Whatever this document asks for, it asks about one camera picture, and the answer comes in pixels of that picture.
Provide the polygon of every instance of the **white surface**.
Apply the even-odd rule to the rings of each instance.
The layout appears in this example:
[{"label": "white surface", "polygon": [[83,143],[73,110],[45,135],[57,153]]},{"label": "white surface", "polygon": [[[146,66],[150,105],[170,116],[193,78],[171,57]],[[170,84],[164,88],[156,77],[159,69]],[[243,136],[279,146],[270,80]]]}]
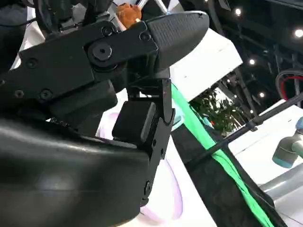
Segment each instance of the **white surface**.
[{"label": "white surface", "polygon": [[[134,220],[122,225],[124,227],[149,227],[149,226],[157,226],[157,227],[215,227],[216,224],[214,223],[212,217],[208,213],[205,205],[203,204],[198,192],[195,189],[194,184],[192,183],[181,158],[178,155],[178,152],[173,144],[172,139],[169,140],[169,146],[166,153],[166,159],[169,160],[171,167],[174,170],[175,176],[178,180],[179,187],[182,192],[183,198],[183,213],[181,217],[177,220],[167,221],[166,223],[157,224],[152,222],[140,214]],[[157,175],[155,181],[157,182],[164,182],[167,179],[161,176],[161,174]],[[155,203],[158,203],[158,207],[162,207],[165,209],[166,201],[161,199],[160,194],[162,193],[161,190],[154,190],[152,191],[153,195],[151,200]]]},{"label": "white surface", "polygon": [[[294,134],[295,125],[302,116],[303,109],[293,105],[258,126],[257,131],[249,131],[229,144],[232,153],[257,184],[264,184],[288,170],[275,164],[272,156],[279,141]],[[302,162],[303,159],[298,158],[294,167]]]},{"label": "white surface", "polygon": [[279,198],[275,201],[275,206],[288,227],[302,227],[303,223],[303,187]]},{"label": "white surface", "polygon": [[172,82],[190,101],[242,64],[233,43],[208,29],[201,43],[170,67]]}]

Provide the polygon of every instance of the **green strip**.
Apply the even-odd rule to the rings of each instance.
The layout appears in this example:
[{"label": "green strip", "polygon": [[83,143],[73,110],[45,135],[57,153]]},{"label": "green strip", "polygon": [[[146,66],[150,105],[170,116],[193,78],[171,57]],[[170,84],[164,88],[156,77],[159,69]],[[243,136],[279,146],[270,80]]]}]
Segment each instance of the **green strip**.
[{"label": "green strip", "polygon": [[[215,144],[215,141],[204,129],[197,116],[191,110],[190,105],[188,104],[186,99],[182,96],[182,94],[174,85],[172,85],[171,90],[172,98],[185,115],[185,126],[197,138],[197,140],[202,144],[205,149],[212,147]],[[213,158],[220,163],[225,172],[235,181],[251,212],[255,215],[261,225],[263,227],[274,227],[271,221],[269,220],[267,214],[256,202],[256,200],[251,196],[246,185],[242,181],[236,167],[233,165],[231,160],[224,154],[224,152],[221,149],[218,150],[213,154]]]}]

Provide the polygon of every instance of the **black rod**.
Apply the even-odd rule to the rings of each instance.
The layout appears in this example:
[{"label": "black rod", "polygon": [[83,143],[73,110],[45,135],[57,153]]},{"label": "black rod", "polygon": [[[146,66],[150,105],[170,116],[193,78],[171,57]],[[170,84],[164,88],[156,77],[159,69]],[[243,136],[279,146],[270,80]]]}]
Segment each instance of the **black rod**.
[{"label": "black rod", "polygon": [[300,102],[303,100],[303,92],[286,102],[280,104],[279,106],[269,110],[268,112],[264,113],[261,116],[253,118],[250,122],[248,122],[245,126],[240,128],[239,130],[235,131],[233,134],[225,137],[222,141],[218,142],[208,150],[206,150],[204,153],[201,153],[198,155],[196,158],[190,160],[189,162],[186,163],[186,166],[196,166],[198,165],[205,157],[212,155],[215,153],[217,150],[221,149],[223,146],[229,144],[230,142],[234,141],[235,139],[239,138],[240,136],[244,135],[247,133],[249,130],[255,128],[257,125],[261,125],[264,121],[267,119],[275,116],[279,112],[291,107],[292,105],[296,104],[297,102]]}]

